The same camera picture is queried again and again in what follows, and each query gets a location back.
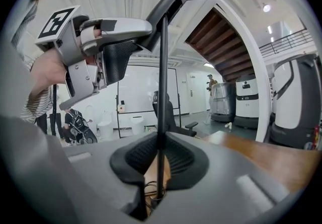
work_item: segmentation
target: hand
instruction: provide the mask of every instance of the hand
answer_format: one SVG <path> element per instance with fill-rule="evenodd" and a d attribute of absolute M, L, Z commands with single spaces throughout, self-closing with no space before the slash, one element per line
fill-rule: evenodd
<path fill-rule="evenodd" d="M 94 36 L 101 35 L 101 30 L 94 30 Z M 81 46 L 80 37 L 77 38 L 77 44 Z M 94 64 L 94 57 L 87 57 L 88 64 Z M 55 48 L 49 49 L 36 59 L 32 68 L 31 75 L 36 80 L 36 85 L 30 93 L 30 97 L 34 98 L 44 89 L 55 84 L 65 83 L 66 69 L 61 61 L 60 55 Z"/>

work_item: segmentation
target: metal railing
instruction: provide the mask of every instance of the metal railing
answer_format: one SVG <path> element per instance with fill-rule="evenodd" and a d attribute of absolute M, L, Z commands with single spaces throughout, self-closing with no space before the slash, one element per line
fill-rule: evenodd
<path fill-rule="evenodd" d="M 310 33 L 303 29 L 260 47 L 260 52 L 263 57 L 268 57 L 310 41 L 313 41 Z"/>

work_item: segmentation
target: wooden staircase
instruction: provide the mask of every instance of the wooden staircase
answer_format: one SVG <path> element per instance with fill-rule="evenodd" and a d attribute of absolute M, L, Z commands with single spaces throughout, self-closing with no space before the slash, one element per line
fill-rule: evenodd
<path fill-rule="evenodd" d="M 235 82 L 244 74 L 254 73 L 243 40 L 215 9 L 204 17 L 186 42 L 212 64 L 226 82 Z"/>

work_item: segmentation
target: ceiling light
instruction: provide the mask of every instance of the ceiling light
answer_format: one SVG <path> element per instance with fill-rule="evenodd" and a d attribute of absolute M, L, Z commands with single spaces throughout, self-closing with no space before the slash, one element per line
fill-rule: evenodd
<path fill-rule="evenodd" d="M 212 68 L 214 68 L 213 67 L 213 65 L 211 65 L 211 64 L 209 64 L 209 63 L 205 63 L 205 64 L 203 64 L 204 66 L 208 66 L 208 67 L 212 67 Z"/>
<path fill-rule="evenodd" d="M 263 7 L 263 11 L 264 11 L 265 13 L 267 13 L 269 10 L 271 10 L 271 6 L 270 6 L 270 5 L 264 5 L 264 7 Z"/>

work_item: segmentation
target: office chair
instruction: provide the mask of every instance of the office chair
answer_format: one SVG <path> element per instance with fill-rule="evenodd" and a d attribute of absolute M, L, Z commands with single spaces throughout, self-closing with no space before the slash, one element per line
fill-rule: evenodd
<path fill-rule="evenodd" d="M 157 117 L 157 96 L 158 96 L 158 91 L 155 91 L 154 96 L 153 96 L 152 106 L 153 106 L 156 117 Z M 194 126 L 198 125 L 198 122 L 196 122 L 196 121 L 190 123 L 189 125 L 186 125 L 185 126 L 186 129 L 181 128 L 176 125 L 175 116 L 173 113 L 173 105 L 170 101 L 168 94 L 167 94 L 166 125 L 167 125 L 167 131 L 169 131 L 169 132 L 184 134 L 184 135 L 188 135 L 188 136 L 192 136 L 192 137 L 194 137 L 197 134 L 196 131 L 192 130 L 192 128 Z"/>

